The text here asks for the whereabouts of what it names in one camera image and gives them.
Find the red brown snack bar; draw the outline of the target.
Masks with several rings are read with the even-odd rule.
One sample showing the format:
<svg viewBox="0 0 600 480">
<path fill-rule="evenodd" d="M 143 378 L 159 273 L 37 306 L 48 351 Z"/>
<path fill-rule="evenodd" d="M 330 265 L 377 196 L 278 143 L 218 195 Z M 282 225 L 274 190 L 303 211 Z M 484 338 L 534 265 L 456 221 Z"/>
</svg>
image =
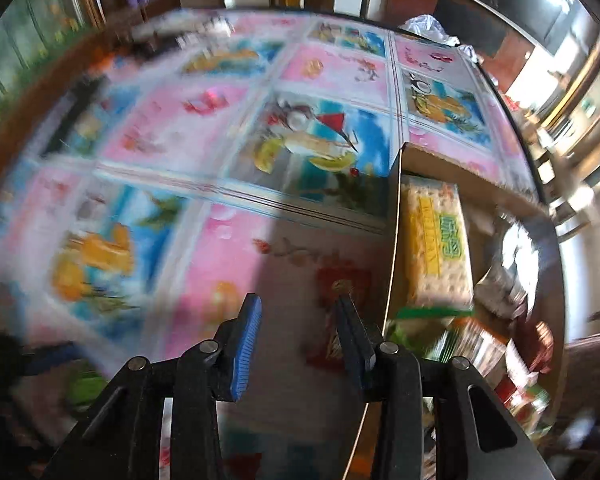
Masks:
<svg viewBox="0 0 600 480">
<path fill-rule="evenodd" d="M 357 266 L 325 266 L 316 272 L 318 306 L 324 313 L 324 327 L 317 341 L 306 348 L 306 364 L 317 370 L 344 372 L 343 344 L 350 328 L 344 304 L 365 307 L 372 291 L 371 270 Z"/>
</svg>

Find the dark red snack bag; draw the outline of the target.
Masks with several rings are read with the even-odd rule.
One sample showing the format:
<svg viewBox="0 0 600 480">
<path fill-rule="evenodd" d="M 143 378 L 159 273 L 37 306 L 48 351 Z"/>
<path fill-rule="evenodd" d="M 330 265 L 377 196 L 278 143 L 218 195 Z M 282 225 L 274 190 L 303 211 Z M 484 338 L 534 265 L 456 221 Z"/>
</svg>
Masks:
<svg viewBox="0 0 600 480">
<path fill-rule="evenodd" d="M 554 336 L 543 322 L 527 322 L 521 329 L 520 355 L 530 372 L 547 374 L 554 354 Z"/>
</svg>

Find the colourful plastic tablecloth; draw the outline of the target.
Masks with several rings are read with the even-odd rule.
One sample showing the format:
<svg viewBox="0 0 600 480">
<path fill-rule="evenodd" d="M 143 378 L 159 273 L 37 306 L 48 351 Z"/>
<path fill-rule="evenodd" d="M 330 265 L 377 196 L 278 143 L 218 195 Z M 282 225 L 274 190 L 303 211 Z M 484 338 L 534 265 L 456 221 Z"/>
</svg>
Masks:
<svg viewBox="0 0 600 480">
<path fill-rule="evenodd" d="M 69 148 L 40 153 L 83 77 Z M 0 419 L 44 467 L 86 411 L 81 372 L 172 359 L 263 302 L 245 397 L 221 404 L 232 479 L 339 479 L 363 407 L 306 364 L 316 272 L 373 274 L 384 314 L 391 170 L 413 143 L 540 201 L 498 95 L 460 50 L 357 21 L 178 10 L 65 47 L 0 116 Z"/>
</svg>

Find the green pea snack bag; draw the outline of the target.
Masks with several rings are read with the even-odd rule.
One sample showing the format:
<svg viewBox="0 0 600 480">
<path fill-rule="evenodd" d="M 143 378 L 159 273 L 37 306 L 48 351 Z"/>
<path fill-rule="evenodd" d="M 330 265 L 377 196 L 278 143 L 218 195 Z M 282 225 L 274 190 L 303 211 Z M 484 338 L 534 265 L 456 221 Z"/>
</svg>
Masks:
<svg viewBox="0 0 600 480">
<path fill-rule="evenodd" d="M 82 412 L 89 408 L 108 384 L 99 374 L 81 372 L 69 380 L 65 400 L 73 411 Z"/>
</svg>

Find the cardboard box tray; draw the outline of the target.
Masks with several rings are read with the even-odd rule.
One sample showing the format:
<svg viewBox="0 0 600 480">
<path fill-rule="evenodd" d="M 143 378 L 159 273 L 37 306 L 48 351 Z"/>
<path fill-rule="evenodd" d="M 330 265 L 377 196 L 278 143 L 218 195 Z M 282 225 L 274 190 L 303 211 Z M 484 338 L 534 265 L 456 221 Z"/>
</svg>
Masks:
<svg viewBox="0 0 600 480">
<path fill-rule="evenodd" d="M 565 295 L 547 209 L 407 143 L 391 170 L 384 314 L 334 305 L 365 410 L 350 479 L 547 479 L 529 382 L 556 404 Z"/>
</svg>

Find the white plastic bag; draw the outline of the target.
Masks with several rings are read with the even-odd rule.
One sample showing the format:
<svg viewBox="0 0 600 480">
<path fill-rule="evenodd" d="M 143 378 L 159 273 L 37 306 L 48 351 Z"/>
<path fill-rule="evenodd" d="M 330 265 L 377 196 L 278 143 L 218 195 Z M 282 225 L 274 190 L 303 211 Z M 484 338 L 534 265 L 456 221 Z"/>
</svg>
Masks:
<svg viewBox="0 0 600 480">
<path fill-rule="evenodd" d="M 442 24 L 431 14 L 420 14 L 409 18 L 399 26 L 404 32 L 433 41 L 436 44 L 444 44 L 447 47 L 459 48 L 469 61 L 482 63 L 483 57 L 477 53 L 471 44 L 464 44 L 457 36 L 449 35 Z"/>
</svg>

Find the orange-end cracker pack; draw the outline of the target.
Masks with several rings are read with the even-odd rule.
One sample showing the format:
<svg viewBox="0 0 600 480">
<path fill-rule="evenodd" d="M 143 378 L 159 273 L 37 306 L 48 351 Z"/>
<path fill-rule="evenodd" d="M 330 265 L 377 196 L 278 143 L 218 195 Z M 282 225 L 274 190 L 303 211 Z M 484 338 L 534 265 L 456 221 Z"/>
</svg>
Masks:
<svg viewBox="0 0 600 480">
<path fill-rule="evenodd" d="M 506 344 L 474 318 L 456 318 L 446 329 L 440 361 L 462 356 L 495 388 L 506 372 L 505 352 Z"/>
</svg>

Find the large silver foil bag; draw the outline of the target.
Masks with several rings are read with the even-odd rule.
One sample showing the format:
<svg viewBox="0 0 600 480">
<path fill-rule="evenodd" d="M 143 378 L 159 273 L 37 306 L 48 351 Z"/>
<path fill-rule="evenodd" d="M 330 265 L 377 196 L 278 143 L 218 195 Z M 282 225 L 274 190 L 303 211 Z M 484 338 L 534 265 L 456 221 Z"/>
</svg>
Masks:
<svg viewBox="0 0 600 480">
<path fill-rule="evenodd" d="M 491 314 L 505 321 L 528 318 L 539 281 L 539 251 L 528 230 L 502 211 L 488 245 L 489 267 L 475 284 L 474 295 Z"/>
</svg>

